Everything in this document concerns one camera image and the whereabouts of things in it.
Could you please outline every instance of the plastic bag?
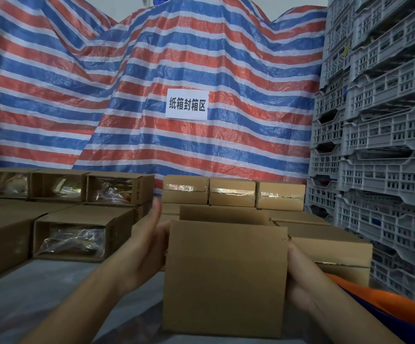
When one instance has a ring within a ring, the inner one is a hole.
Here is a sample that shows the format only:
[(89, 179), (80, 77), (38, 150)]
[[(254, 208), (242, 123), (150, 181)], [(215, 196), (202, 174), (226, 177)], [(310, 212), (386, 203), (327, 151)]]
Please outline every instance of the plastic bag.
[(97, 178), (99, 189), (93, 200), (108, 204), (130, 204), (133, 190), (132, 179)]
[(105, 230), (100, 226), (56, 224), (50, 227), (46, 238), (36, 254), (71, 252), (103, 257), (105, 253)]
[(28, 195), (28, 176), (25, 174), (5, 173), (0, 178), (0, 194), (13, 196)]
[(78, 177), (63, 176), (53, 185), (56, 197), (76, 199), (82, 194), (82, 182)]

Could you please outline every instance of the food package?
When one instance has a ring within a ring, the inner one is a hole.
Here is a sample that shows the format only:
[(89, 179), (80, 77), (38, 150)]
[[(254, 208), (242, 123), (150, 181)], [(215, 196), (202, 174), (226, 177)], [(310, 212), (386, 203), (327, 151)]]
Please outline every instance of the food package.
[(4, 173), (0, 178), (0, 194), (25, 197), (28, 194), (26, 174)]
[(99, 189), (95, 191), (93, 200), (108, 204), (130, 204), (132, 179), (98, 178)]
[(82, 194), (82, 182), (77, 176), (63, 176), (54, 182), (53, 193), (56, 197), (75, 199)]
[(69, 252), (102, 257), (105, 253), (105, 230), (101, 226), (55, 224), (36, 254)]

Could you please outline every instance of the orange plastic object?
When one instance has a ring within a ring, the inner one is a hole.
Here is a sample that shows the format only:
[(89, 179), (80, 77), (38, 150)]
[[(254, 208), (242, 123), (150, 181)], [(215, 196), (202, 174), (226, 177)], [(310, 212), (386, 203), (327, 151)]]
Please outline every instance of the orange plastic object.
[(362, 298), (373, 306), (390, 314), (400, 320), (415, 325), (415, 302), (394, 293), (370, 289), (368, 287), (356, 285), (346, 281), (336, 275), (325, 274), (334, 283), (341, 286), (346, 291)]

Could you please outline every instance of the forearm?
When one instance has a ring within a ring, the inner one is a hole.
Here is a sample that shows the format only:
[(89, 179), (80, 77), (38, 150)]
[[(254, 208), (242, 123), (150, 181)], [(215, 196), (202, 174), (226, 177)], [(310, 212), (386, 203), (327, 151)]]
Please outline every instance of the forearm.
[(310, 313), (335, 344), (403, 344), (338, 285), (327, 278), (324, 294), (315, 297)]
[(89, 344), (119, 300), (116, 277), (103, 263), (20, 344)]

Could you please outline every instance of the hand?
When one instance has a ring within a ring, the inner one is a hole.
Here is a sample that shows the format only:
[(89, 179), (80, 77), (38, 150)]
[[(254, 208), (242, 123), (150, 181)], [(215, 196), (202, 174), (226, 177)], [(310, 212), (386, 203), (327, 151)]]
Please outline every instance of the hand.
[(287, 260), (289, 276), (286, 298), (303, 311), (312, 314), (317, 308), (318, 297), (324, 296), (325, 289), (332, 282), (292, 241), (289, 241)]
[(104, 263), (115, 274), (120, 297), (140, 287), (165, 264), (170, 223), (158, 224), (160, 216), (161, 201), (155, 197), (149, 213), (133, 226), (133, 237)]

